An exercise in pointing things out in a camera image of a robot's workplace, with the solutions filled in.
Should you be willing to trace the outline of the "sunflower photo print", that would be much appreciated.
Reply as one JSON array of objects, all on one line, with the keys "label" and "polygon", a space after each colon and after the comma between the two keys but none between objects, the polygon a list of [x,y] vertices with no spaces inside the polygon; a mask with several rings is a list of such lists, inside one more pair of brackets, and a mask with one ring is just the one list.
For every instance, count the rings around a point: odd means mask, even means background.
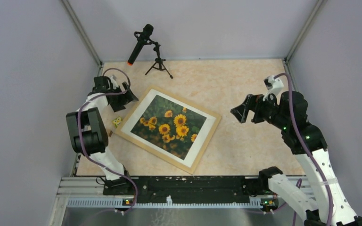
[{"label": "sunflower photo print", "polygon": [[184,160],[206,117],[156,95],[131,133]]}]

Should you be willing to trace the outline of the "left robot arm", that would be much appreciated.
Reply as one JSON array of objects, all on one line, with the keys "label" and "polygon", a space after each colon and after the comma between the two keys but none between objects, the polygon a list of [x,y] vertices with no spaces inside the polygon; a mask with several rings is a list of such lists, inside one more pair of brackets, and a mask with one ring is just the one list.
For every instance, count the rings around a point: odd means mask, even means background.
[{"label": "left robot arm", "polygon": [[114,187],[120,194],[132,190],[132,181],[125,166],[112,154],[108,146],[108,132],[100,112],[110,106],[114,112],[126,109],[126,104],[138,98],[130,89],[130,82],[118,85],[113,76],[94,78],[94,87],[84,104],[66,115],[66,123],[73,150],[97,164],[105,174],[104,185]]}]

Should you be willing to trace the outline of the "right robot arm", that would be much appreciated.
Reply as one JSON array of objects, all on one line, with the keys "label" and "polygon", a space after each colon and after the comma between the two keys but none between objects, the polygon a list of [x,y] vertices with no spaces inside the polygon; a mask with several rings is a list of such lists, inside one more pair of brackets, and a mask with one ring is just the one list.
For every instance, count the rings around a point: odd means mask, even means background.
[{"label": "right robot arm", "polygon": [[348,203],[333,171],[321,130],[307,119],[307,107],[301,93],[286,91],[280,98],[249,94],[231,109],[240,123],[253,112],[253,123],[265,121],[281,130],[282,140],[304,170],[314,197],[292,184],[275,166],[259,172],[257,187],[263,194],[280,195],[306,226],[362,226],[362,217]]}]

